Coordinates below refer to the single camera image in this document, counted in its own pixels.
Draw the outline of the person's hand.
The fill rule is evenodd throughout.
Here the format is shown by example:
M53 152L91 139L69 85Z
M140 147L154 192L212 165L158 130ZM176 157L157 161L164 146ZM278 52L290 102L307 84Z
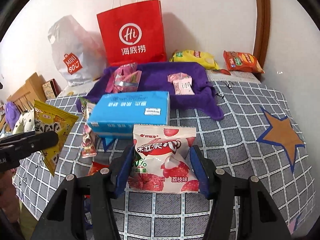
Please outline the person's hand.
M16 188L12 183L12 170L1 172L0 206L10 223L19 220L20 204L16 196Z

